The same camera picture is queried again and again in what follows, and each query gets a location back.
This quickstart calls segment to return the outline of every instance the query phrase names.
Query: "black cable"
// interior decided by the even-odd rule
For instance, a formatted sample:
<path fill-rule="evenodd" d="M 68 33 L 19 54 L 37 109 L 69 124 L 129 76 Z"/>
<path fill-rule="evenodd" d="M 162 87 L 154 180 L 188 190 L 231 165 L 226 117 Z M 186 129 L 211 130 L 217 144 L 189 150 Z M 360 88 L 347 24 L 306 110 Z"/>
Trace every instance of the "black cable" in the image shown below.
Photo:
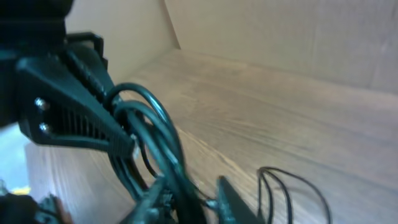
<path fill-rule="evenodd" d="M 139 173 L 134 172 L 134 169 L 128 168 L 128 166 L 135 167 L 135 164 L 130 164 L 126 162 L 126 159 L 114 156 L 109 156 L 109 161 L 120 182 L 127 189 L 132 199 L 135 201 L 140 200 L 143 190 L 146 190 L 147 186 Z"/>
<path fill-rule="evenodd" d="M 320 190 L 315 185 L 313 185 L 311 182 L 309 182 L 308 180 L 304 179 L 303 177 L 300 177 L 298 175 L 292 174 L 290 172 L 284 171 L 284 170 L 276 168 L 276 167 L 261 167 L 259 170 L 267 170 L 268 172 L 270 172 L 270 170 L 273 170 L 273 171 L 276 171 L 276 172 L 280 172 L 280 173 L 283 173 L 283 174 L 288 175 L 290 177 L 293 177 L 295 179 L 298 179 L 298 180 L 302 181 L 303 183 L 307 184 L 308 186 L 310 186 L 311 189 L 321 199 L 321 203 L 322 203 L 323 208 L 325 210 L 326 223 L 327 224 L 331 224 L 332 223 L 331 210 L 330 210 L 328 202 L 326 201 L 326 198 L 322 195 Z"/>
<path fill-rule="evenodd" d="M 135 91 L 143 96 L 151 105 L 152 109 L 139 101 L 120 101 L 111 105 L 113 98 L 124 90 Z M 114 87 L 106 94 L 103 105 L 113 113 L 117 121 L 122 122 L 128 134 L 134 134 L 140 145 L 142 158 L 146 167 L 152 167 L 145 155 L 144 145 L 147 146 L 152 157 L 158 164 L 162 175 L 167 179 L 168 186 L 174 196 L 177 217 L 180 223 L 205 223 L 205 215 L 201 207 L 201 200 L 197 196 L 194 184 L 188 178 L 185 171 L 183 152 L 176 129 L 164 107 L 148 90 L 140 85 L 133 83 L 121 84 Z M 140 189 L 134 190 L 137 185 L 129 183 L 133 181 L 123 170 L 133 161 L 123 161 L 125 163 L 113 162 L 116 169 L 121 169 L 118 174 L 119 179 L 125 185 L 133 198 L 138 198 Z M 136 173 L 132 178 L 141 178 Z"/>
<path fill-rule="evenodd" d="M 287 190 L 286 185 L 272 172 L 270 172 L 267 169 L 264 169 L 263 167 L 261 167 L 260 169 L 258 169 L 258 172 L 260 173 L 266 173 L 268 174 L 271 178 L 273 178 L 279 185 L 279 187 L 282 189 L 285 198 L 286 198 L 286 209 L 287 209 L 287 223 L 288 224 L 293 224 L 293 206 L 292 206 L 292 199 L 290 198 L 290 194 L 289 191 Z M 266 178 L 263 178 L 263 181 L 266 183 L 266 185 L 268 185 L 268 181 Z"/>
<path fill-rule="evenodd" d="M 260 218 L 260 220 L 263 221 L 264 217 L 262 215 L 262 195 L 261 195 L 261 180 L 264 181 L 266 184 L 266 189 L 268 193 L 268 218 L 267 218 L 267 224 L 271 224 L 273 221 L 274 217 L 274 196 L 272 194 L 272 190 L 270 185 L 268 184 L 267 179 L 264 177 L 264 174 L 260 171 L 257 170 L 257 176 L 258 176 L 258 194 L 259 194 L 259 201 L 258 201 L 258 209 L 257 209 L 257 216 Z"/>

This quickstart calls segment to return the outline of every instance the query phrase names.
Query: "white wall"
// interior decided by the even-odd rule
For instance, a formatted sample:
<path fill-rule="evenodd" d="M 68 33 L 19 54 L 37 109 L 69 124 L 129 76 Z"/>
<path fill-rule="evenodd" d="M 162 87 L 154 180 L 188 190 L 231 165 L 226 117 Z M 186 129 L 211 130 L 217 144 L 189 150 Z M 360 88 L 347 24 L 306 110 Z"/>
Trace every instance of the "white wall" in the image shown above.
<path fill-rule="evenodd" d="M 75 0 L 67 31 L 89 30 L 104 38 L 115 82 L 178 47 L 164 0 Z"/>
<path fill-rule="evenodd" d="M 398 93 L 397 0 L 166 0 L 181 49 Z"/>

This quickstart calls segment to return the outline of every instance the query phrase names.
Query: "black plastic part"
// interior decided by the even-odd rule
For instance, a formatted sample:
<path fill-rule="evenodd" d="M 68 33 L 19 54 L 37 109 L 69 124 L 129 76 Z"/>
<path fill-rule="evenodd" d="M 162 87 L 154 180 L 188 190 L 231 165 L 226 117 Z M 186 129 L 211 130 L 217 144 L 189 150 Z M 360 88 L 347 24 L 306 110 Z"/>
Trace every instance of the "black plastic part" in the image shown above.
<path fill-rule="evenodd" d="M 104 58 L 104 39 L 94 34 L 93 32 L 81 32 L 76 34 L 68 34 L 67 35 L 67 42 L 68 43 L 85 43 L 89 42 L 92 43 L 94 50 L 98 53 L 101 57 L 102 63 L 104 64 L 105 68 L 108 69 L 108 60 Z"/>
<path fill-rule="evenodd" d="M 102 83 L 96 94 L 104 94 L 113 83 L 99 55 L 84 45 L 73 44 L 78 67 L 89 76 L 88 86 Z M 97 149 L 110 155 L 131 157 L 134 141 L 128 136 L 92 92 L 74 76 L 57 55 L 27 57 L 18 61 L 17 101 L 22 112 L 21 131 L 38 144 Z M 35 100 L 45 100 L 50 108 L 40 110 Z M 43 132 L 40 124 L 50 130 Z"/>
<path fill-rule="evenodd" d="M 217 201 L 219 223 L 263 224 L 223 176 L 219 177 L 217 183 Z"/>
<path fill-rule="evenodd" d="M 145 223 L 145 224 L 172 224 L 169 204 L 171 195 L 166 190 L 164 177 L 156 179 L 154 184 L 145 193 L 143 198 L 137 202 L 134 210 L 128 214 L 120 223 Z"/>
<path fill-rule="evenodd" d="M 39 21 L 2 21 L 1 45 L 60 45 L 66 36 L 63 19 Z"/>

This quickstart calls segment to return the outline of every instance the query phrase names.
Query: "wood grain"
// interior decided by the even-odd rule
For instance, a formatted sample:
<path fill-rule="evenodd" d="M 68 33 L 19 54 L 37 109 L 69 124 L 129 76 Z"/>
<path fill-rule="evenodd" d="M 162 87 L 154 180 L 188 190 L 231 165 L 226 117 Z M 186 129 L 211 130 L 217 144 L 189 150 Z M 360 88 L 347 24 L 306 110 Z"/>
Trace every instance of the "wood grain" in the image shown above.
<path fill-rule="evenodd" d="M 398 94 L 398 14 L 395 17 L 391 33 L 384 41 L 371 88 Z"/>
<path fill-rule="evenodd" d="M 227 175 L 255 209 L 256 169 L 276 166 L 318 186 L 334 223 L 396 223 L 398 97 L 180 50 L 129 81 L 165 105 L 190 173 L 210 195 L 216 178 Z M 58 195 L 75 223 L 114 223 L 134 205 L 105 154 L 33 145 L 26 152 L 32 194 Z M 314 193 L 284 180 L 295 222 L 324 223 Z M 285 223 L 282 192 L 273 188 L 274 221 Z"/>

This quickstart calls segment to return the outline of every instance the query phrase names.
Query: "screw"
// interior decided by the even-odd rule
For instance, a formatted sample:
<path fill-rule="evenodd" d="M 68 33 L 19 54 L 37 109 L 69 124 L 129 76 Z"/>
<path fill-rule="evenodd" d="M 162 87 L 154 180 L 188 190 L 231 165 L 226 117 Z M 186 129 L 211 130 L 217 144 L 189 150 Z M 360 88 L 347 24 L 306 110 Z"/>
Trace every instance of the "screw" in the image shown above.
<path fill-rule="evenodd" d="M 50 134 L 51 133 L 51 127 L 46 124 L 46 123 L 41 123 L 39 124 L 39 129 L 44 133 L 44 134 Z"/>
<path fill-rule="evenodd" d="M 50 104 L 47 103 L 45 100 L 41 99 L 40 97 L 36 98 L 35 105 L 40 108 L 40 110 L 45 111 L 50 109 Z"/>

